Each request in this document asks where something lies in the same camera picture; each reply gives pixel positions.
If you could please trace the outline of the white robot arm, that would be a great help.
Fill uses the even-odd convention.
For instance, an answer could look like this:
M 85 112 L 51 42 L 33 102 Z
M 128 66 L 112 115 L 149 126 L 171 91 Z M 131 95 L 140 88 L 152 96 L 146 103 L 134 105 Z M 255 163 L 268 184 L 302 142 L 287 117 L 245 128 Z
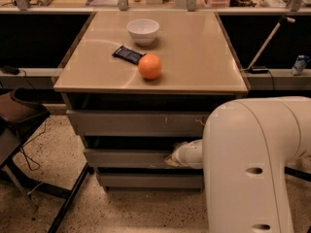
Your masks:
M 311 154 L 311 99 L 226 102 L 165 158 L 204 173 L 209 233 L 294 233 L 285 166 Z

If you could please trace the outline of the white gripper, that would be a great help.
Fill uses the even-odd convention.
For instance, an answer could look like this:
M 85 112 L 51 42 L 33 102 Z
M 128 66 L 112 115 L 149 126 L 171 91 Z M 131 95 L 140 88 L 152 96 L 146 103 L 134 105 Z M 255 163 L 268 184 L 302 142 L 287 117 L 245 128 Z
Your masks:
M 202 169 L 202 141 L 195 140 L 179 143 L 172 154 L 164 158 L 164 162 L 170 167 Z

